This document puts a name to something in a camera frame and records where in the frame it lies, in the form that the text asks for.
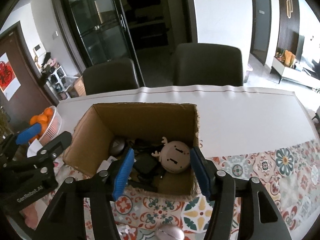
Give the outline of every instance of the wood slat wall panel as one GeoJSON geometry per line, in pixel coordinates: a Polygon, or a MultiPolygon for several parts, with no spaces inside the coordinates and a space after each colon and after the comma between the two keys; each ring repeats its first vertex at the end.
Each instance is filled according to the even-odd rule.
{"type": "Polygon", "coordinates": [[[299,0],[292,0],[293,12],[291,18],[287,17],[287,0],[279,0],[280,3],[280,28],[278,49],[287,49],[293,54],[297,53],[299,40],[300,9],[299,0]]]}

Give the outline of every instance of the red chinese character decoration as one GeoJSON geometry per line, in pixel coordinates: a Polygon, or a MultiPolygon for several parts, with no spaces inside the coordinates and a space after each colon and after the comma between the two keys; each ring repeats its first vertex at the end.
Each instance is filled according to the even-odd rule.
{"type": "Polygon", "coordinates": [[[10,62],[7,63],[0,61],[0,87],[4,91],[11,81],[16,77],[10,62]]]}

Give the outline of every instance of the dark chair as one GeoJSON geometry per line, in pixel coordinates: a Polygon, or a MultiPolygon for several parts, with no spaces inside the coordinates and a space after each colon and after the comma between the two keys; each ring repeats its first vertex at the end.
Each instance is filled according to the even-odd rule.
{"type": "Polygon", "coordinates": [[[83,82],[86,95],[139,88],[134,63],[129,58],[87,68],[83,72],[83,82]]]}
{"type": "Polygon", "coordinates": [[[175,86],[242,86],[241,51],[226,45],[182,43],[174,56],[175,86]]]}

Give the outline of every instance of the red and white poster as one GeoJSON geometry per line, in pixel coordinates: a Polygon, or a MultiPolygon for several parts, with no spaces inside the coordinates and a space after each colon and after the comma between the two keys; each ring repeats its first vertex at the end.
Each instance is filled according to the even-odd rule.
{"type": "Polygon", "coordinates": [[[13,94],[20,87],[20,82],[16,77],[7,54],[0,57],[0,89],[9,101],[13,94]]]}

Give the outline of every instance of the blue gripper pad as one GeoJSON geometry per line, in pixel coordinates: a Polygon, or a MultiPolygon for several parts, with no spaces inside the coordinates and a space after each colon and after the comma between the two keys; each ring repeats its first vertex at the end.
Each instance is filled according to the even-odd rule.
{"type": "Polygon", "coordinates": [[[130,148],[126,157],[124,158],[124,161],[114,181],[114,188],[112,193],[112,197],[114,200],[117,200],[123,194],[123,191],[125,186],[127,185],[133,164],[134,164],[134,151],[130,148]]]}
{"type": "Polygon", "coordinates": [[[209,198],[211,195],[209,175],[205,171],[205,167],[200,158],[198,157],[194,148],[190,150],[190,162],[191,167],[196,175],[202,195],[209,198]]]}
{"type": "Polygon", "coordinates": [[[28,141],[32,137],[36,136],[40,132],[41,132],[41,124],[36,122],[31,127],[23,130],[21,133],[18,134],[16,139],[16,145],[28,143],[28,141]]]}

